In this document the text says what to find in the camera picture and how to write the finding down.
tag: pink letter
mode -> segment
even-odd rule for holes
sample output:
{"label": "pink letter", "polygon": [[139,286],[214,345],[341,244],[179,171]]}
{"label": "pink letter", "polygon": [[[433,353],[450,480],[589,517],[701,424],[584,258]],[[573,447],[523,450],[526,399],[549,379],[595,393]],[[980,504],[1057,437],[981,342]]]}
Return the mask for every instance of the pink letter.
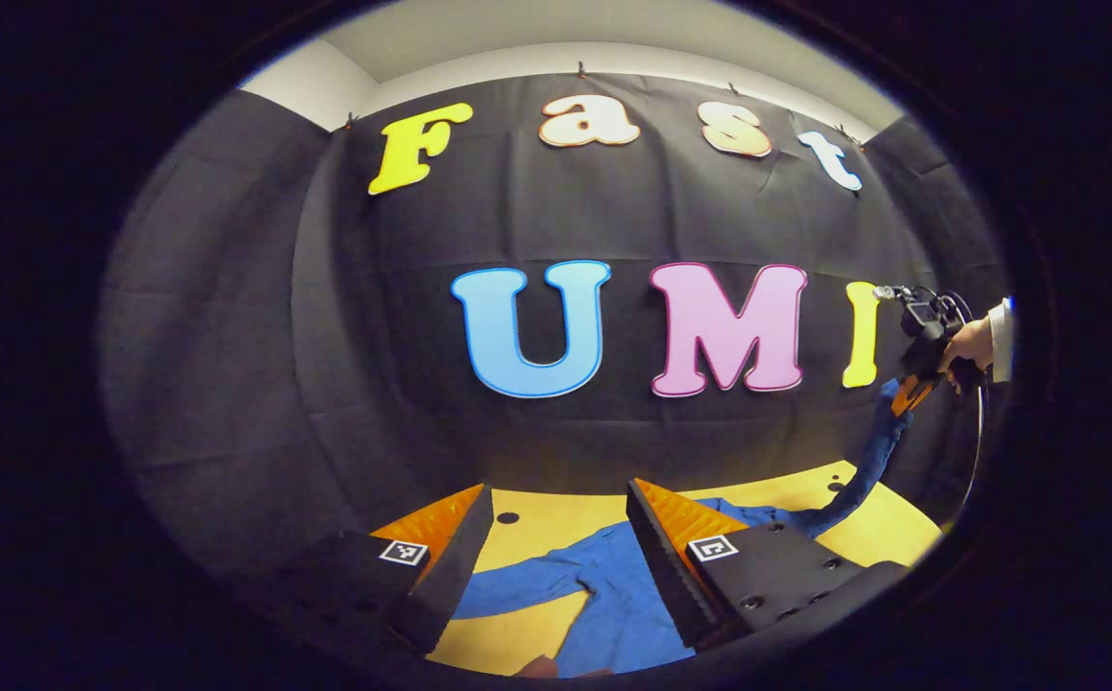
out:
{"label": "pink letter", "polygon": [[798,294],[807,275],[798,267],[771,264],[757,272],[744,308],[735,315],[722,285],[704,264],[664,264],[648,275],[666,294],[666,372],[654,377],[654,394],[696,396],[705,376],[696,371],[696,347],[704,349],[723,391],[735,386],[756,346],[756,366],[744,377],[752,391],[792,388],[797,366]]}

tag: blue cloth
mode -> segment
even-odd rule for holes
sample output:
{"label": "blue cloth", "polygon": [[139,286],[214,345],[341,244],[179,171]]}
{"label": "blue cloth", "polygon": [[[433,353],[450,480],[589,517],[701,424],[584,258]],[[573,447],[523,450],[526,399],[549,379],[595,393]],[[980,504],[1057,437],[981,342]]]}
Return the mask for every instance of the blue cloth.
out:
{"label": "blue cloth", "polygon": [[[749,526],[782,521],[818,536],[853,513],[884,473],[893,446],[912,421],[911,413],[893,418],[890,406],[896,393],[896,381],[881,387],[863,462],[827,506],[788,512],[776,506],[734,506],[725,498],[699,502]],[[510,567],[475,574],[454,618],[499,615],[579,590],[588,590],[590,598],[556,655],[562,678],[598,669],[633,672],[693,654],[662,603],[629,522],[608,525],[574,545]]]}

